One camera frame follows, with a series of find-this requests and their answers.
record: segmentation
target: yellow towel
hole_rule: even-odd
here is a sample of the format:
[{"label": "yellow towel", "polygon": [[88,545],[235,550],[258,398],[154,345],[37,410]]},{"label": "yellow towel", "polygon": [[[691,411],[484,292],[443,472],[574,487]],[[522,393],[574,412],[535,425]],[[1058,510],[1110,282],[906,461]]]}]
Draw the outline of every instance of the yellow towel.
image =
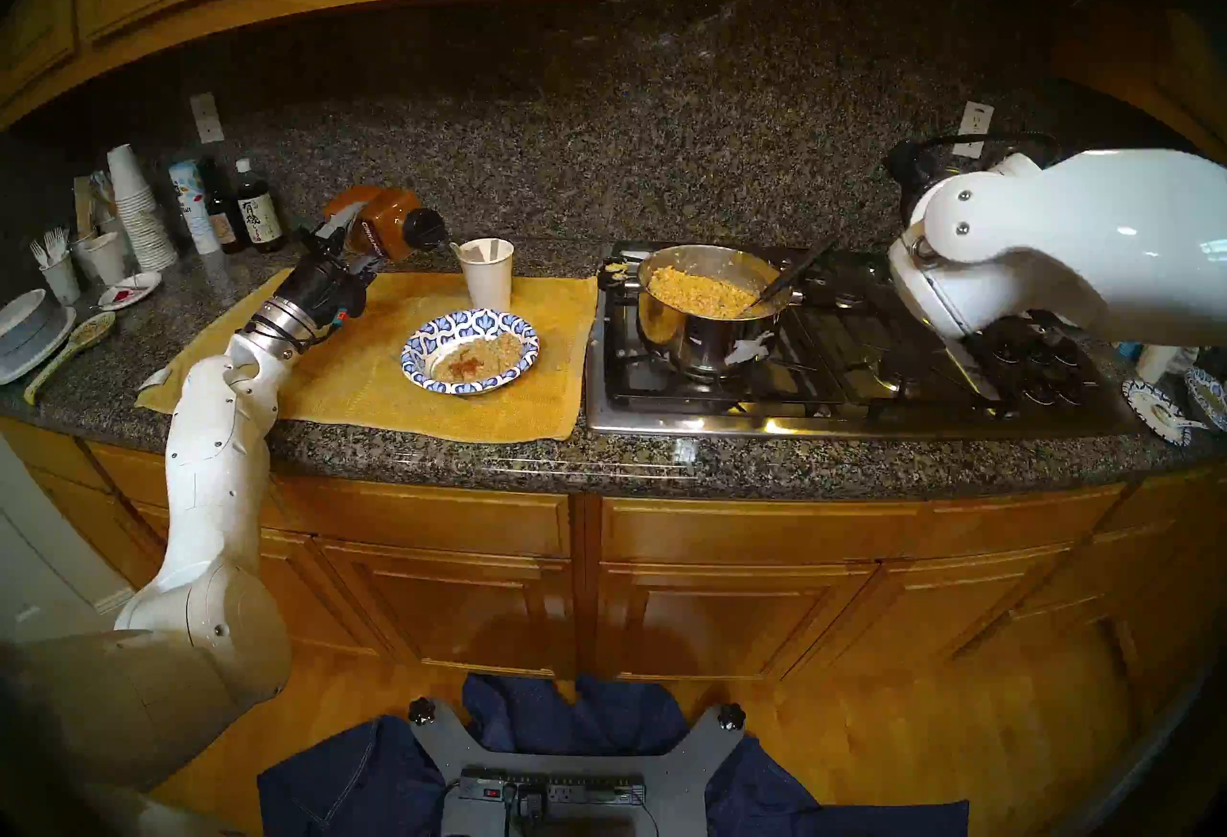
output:
[{"label": "yellow towel", "polygon": [[[201,331],[171,362],[164,384],[146,388],[139,407],[169,414],[183,378],[201,358],[226,351],[229,336],[272,295],[277,272]],[[281,388],[280,416],[329,425],[413,431],[448,441],[512,443],[566,438],[579,416],[584,351],[596,313],[595,279],[517,277],[512,312],[541,339],[536,363],[510,384],[476,396],[427,392],[400,369],[400,351],[425,322],[469,307],[464,277],[385,272],[367,290],[362,318],[310,349]]]}]

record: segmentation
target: electrical outlet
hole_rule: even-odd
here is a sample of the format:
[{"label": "electrical outlet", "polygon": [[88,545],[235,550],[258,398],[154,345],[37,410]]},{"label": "electrical outlet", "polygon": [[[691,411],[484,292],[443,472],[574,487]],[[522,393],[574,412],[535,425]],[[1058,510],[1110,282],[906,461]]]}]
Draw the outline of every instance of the electrical outlet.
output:
[{"label": "electrical outlet", "polygon": [[[963,120],[958,125],[958,134],[988,134],[991,119],[993,106],[968,101],[967,107],[963,108]],[[955,145],[950,153],[958,153],[961,157],[978,157],[982,150],[984,150],[984,141],[978,140],[974,145]]]},{"label": "electrical outlet", "polygon": [[222,134],[222,123],[221,118],[217,117],[217,102],[213,99],[212,92],[193,94],[188,98],[188,103],[191,106],[191,115],[196,118],[196,131],[200,134],[202,145],[212,145],[216,140],[226,139],[226,135]]}]

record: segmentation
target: wooden floor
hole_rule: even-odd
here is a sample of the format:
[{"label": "wooden floor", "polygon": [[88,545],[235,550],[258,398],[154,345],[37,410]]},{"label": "wooden floor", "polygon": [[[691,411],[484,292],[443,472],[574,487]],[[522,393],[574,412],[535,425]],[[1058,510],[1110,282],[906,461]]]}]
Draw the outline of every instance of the wooden floor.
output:
[{"label": "wooden floor", "polygon": [[[1134,734],[1112,646],[1096,632],[1083,638],[1043,655],[994,650],[893,681],[670,688],[691,718],[712,702],[741,702],[767,752],[820,803],[967,798],[973,835],[1036,833],[1083,796]],[[459,706],[463,680],[452,670],[296,647],[285,691],[155,795],[260,833],[256,773],[367,718],[404,713],[418,696]]]}]

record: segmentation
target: blue cloth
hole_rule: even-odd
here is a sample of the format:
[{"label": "blue cloth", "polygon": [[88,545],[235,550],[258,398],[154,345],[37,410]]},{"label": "blue cloth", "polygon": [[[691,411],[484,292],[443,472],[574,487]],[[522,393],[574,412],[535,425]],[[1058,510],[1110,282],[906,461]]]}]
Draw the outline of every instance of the blue cloth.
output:
[{"label": "blue cloth", "polygon": [[[571,706],[544,679],[470,675],[469,730],[491,751],[663,755],[687,731],[659,685],[582,677]],[[407,722],[384,716],[342,731],[256,779],[266,837],[438,835],[443,779]],[[963,837],[967,801],[914,808],[818,806],[747,735],[707,788],[710,837]]]}]

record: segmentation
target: blue patterned bowl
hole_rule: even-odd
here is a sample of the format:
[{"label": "blue patterned bowl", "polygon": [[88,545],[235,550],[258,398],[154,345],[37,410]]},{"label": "blue patterned bowl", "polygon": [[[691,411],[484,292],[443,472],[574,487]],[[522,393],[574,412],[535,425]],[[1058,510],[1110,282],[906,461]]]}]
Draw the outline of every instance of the blue patterned bowl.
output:
[{"label": "blue patterned bowl", "polygon": [[[477,339],[497,339],[504,331],[520,340],[520,360],[513,368],[481,382],[440,382],[432,378],[434,367],[461,345]],[[400,352],[400,369],[418,388],[439,394],[481,394],[502,388],[533,367],[541,341],[534,329],[519,315],[492,308],[463,308],[431,319],[409,336]]]}]

